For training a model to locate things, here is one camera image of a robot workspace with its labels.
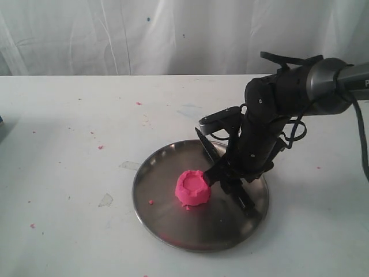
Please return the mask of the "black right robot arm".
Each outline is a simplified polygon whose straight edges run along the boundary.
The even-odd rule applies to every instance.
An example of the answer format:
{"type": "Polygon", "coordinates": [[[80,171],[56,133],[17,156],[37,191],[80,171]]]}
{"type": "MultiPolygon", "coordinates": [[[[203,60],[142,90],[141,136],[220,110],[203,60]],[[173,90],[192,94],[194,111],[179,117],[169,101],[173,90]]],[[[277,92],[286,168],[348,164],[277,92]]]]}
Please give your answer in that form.
{"type": "Polygon", "coordinates": [[[279,65],[275,74],[252,79],[244,103],[203,117],[198,137],[213,166],[207,185],[221,184],[227,194],[248,202],[241,180],[253,182],[274,166],[276,155],[302,138],[302,118],[335,115],[353,107],[357,116],[362,167],[368,171],[368,146],[361,100],[368,99],[368,64],[351,65],[321,55],[289,58],[267,52],[262,58],[279,65]]]}

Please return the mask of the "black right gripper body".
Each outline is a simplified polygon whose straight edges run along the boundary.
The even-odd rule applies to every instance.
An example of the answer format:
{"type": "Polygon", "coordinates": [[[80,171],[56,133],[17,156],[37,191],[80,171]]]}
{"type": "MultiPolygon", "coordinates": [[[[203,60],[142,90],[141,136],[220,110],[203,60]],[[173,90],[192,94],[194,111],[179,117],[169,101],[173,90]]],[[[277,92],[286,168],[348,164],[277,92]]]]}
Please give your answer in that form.
{"type": "Polygon", "coordinates": [[[221,122],[229,133],[227,151],[221,158],[221,172],[226,177],[252,182],[273,168],[273,159],[282,148],[278,140],[284,116],[223,111],[221,122]]]}

